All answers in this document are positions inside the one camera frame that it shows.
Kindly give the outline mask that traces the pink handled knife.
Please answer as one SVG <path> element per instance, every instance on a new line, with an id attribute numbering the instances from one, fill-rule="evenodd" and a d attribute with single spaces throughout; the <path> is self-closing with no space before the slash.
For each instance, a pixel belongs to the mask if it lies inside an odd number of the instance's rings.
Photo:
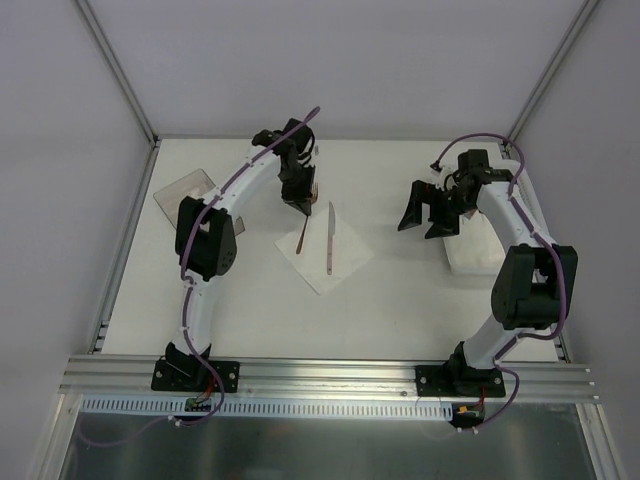
<path id="1" fill-rule="evenodd" d="M 326 244 L 326 273 L 333 274 L 333 245 L 336 231 L 336 213 L 333 202 L 328 204 L 328 225 L 327 225 L 327 244 Z"/>

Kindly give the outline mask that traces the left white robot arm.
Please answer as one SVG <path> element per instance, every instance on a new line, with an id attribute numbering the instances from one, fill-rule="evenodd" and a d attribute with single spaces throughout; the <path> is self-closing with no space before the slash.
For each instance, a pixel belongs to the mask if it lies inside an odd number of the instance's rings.
<path id="1" fill-rule="evenodd" d="M 234 224 L 241 210 L 274 179 L 281 182 L 281 200 L 308 217 L 315 202 L 315 134 L 311 118 L 291 118 L 281 130 L 262 130 L 250 143 L 237 170 L 202 198 L 181 200 L 175 238 L 185 291 L 180 326 L 166 356 L 180 359 L 174 378 L 188 390 L 208 381 L 209 367 L 198 358 L 210 352 L 210 328 L 218 283 L 237 256 Z"/>

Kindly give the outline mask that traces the white paper napkin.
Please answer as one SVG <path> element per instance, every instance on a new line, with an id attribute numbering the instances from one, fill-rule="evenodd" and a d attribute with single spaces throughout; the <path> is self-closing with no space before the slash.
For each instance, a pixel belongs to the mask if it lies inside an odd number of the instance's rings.
<path id="1" fill-rule="evenodd" d="M 333 245 L 333 274 L 326 273 L 328 207 L 308 222 L 300 255 L 295 250 L 301 230 L 294 230 L 275 242 L 275 246 L 294 270 L 318 295 L 324 295 L 366 265 L 374 253 L 356 231 L 336 213 Z"/>

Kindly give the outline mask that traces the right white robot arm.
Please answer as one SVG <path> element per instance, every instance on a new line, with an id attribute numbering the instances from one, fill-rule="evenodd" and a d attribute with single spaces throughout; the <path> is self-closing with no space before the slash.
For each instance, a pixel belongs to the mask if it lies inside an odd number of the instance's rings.
<path id="1" fill-rule="evenodd" d="M 520 201 L 515 173 L 491 166 L 486 151 L 458 156 L 456 169 L 437 182 L 416 180 L 399 222 L 407 230 L 428 220 L 428 239 L 458 234 L 460 219 L 480 213 L 505 252 L 491 290 L 491 315 L 461 346 L 464 361 L 447 372 L 459 395 L 480 388 L 482 370 L 494 368 L 521 340 L 547 341 L 563 330 L 577 271 L 577 252 L 544 232 Z"/>

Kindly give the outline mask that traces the gold fork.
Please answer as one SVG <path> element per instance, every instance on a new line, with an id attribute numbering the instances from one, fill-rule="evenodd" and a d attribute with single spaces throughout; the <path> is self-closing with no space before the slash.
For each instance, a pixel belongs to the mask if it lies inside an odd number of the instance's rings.
<path id="1" fill-rule="evenodd" d="M 311 187 L 311 198 L 310 198 L 310 206 L 312 207 L 318 200 L 318 196 L 319 196 L 319 184 L 317 182 L 314 182 L 312 187 Z M 305 220 L 304 220 L 304 224 L 300 233 L 300 237 L 296 246 L 296 250 L 295 253 L 296 255 L 300 255 L 303 249 L 303 245 L 304 245 L 304 238 L 305 238 L 305 234 L 306 234 L 306 230 L 307 230 L 307 225 L 310 219 L 311 213 L 309 213 L 308 215 L 306 215 Z"/>

